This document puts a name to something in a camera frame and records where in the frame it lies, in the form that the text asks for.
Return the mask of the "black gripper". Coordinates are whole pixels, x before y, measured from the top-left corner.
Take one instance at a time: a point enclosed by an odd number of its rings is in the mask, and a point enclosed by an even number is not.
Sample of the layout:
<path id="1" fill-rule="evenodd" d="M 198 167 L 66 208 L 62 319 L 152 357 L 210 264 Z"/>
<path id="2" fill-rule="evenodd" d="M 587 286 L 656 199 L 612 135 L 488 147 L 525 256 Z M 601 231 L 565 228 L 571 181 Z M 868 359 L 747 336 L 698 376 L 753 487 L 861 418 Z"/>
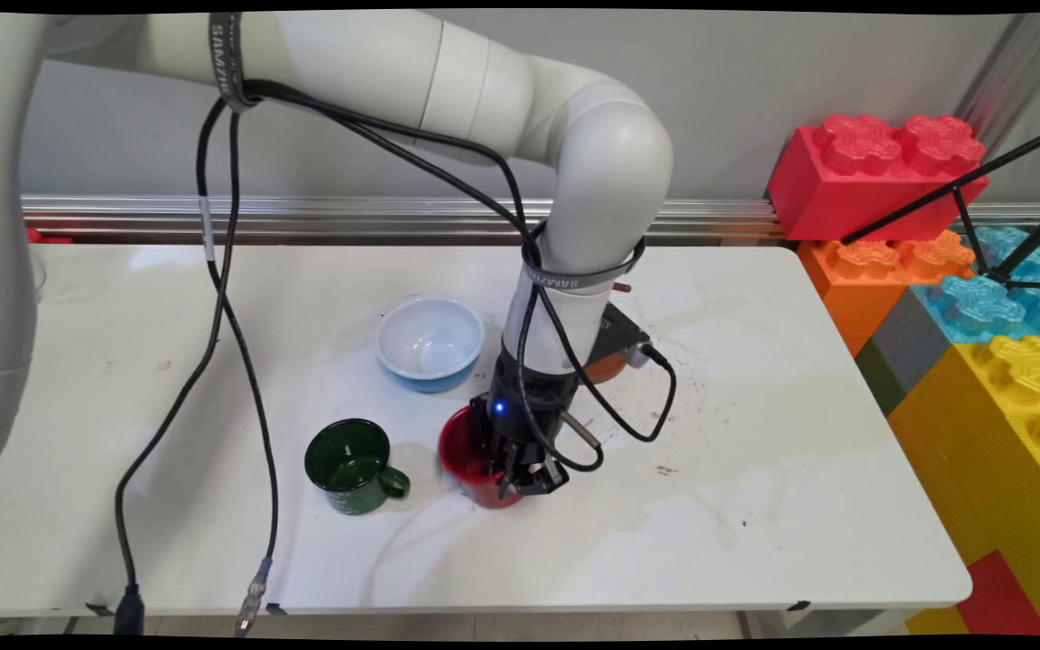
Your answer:
<path id="1" fill-rule="evenodd" d="M 523 367 L 511 350 L 499 350 L 486 392 L 470 400 L 473 440 L 500 476 L 494 499 L 541 497 L 567 485 L 567 470 L 537 440 L 531 419 L 545 441 L 553 443 L 561 428 L 560 412 L 572 402 L 579 380 L 553 376 Z M 515 470 L 520 468 L 520 491 Z"/>

